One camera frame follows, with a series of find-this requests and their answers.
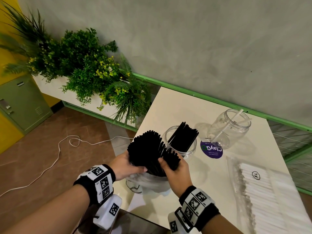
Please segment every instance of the left hand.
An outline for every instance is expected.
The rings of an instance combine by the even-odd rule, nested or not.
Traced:
[[[119,154],[113,161],[108,164],[113,169],[116,181],[120,181],[131,174],[145,173],[146,167],[136,167],[129,162],[129,153],[126,150],[122,154]]]

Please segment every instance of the metal cabinet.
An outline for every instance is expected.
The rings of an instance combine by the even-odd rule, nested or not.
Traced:
[[[30,75],[0,85],[0,110],[24,134],[53,114]]]

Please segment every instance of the table surface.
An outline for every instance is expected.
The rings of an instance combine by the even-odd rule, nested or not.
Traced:
[[[196,152],[186,159],[193,184],[213,198],[220,213],[237,225],[236,201],[226,157],[241,158],[280,172],[289,172],[266,119],[250,114],[248,116],[252,118],[252,125],[248,133],[225,150],[221,158],[213,159],[202,152],[200,141],[206,137],[203,128],[212,124],[227,109],[228,107],[162,87],[136,136],[148,130],[163,135],[169,127],[180,125],[183,121],[191,128],[197,128],[200,134],[197,137]],[[168,214],[180,206],[172,191],[165,197],[156,193],[133,194],[126,187],[125,180],[115,182],[114,190],[123,200],[122,209],[166,228],[169,228]]]

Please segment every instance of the clear plastic jar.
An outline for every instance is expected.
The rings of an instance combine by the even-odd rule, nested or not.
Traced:
[[[233,118],[237,112],[237,110],[228,109],[217,117],[216,121],[207,131],[207,138],[210,142],[216,142],[222,149],[228,149],[246,135],[252,124],[251,120],[242,112],[232,121],[231,118]]]
[[[179,126],[172,126],[168,130],[166,130],[166,132],[163,134],[163,141],[168,148],[172,148],[172,150],[181,154],[182,157],[188,158],[189,156],[191,156],[196,151],[196,145],[197,145],[196,139],[194,140],[193,144],[190,146],[190,148],[187,152],[181,152],[181,151],[174,149],[173,147],[171,147],[171,145],[169,145],[169,142],[168,142],[168,140],[173,135],[173,133],[177,130],[178,127]]]

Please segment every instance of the gray wall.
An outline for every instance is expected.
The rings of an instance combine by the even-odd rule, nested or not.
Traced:
[[[312,0],[19,0],[55,37],[92,27],[134,72],[312,126]]]

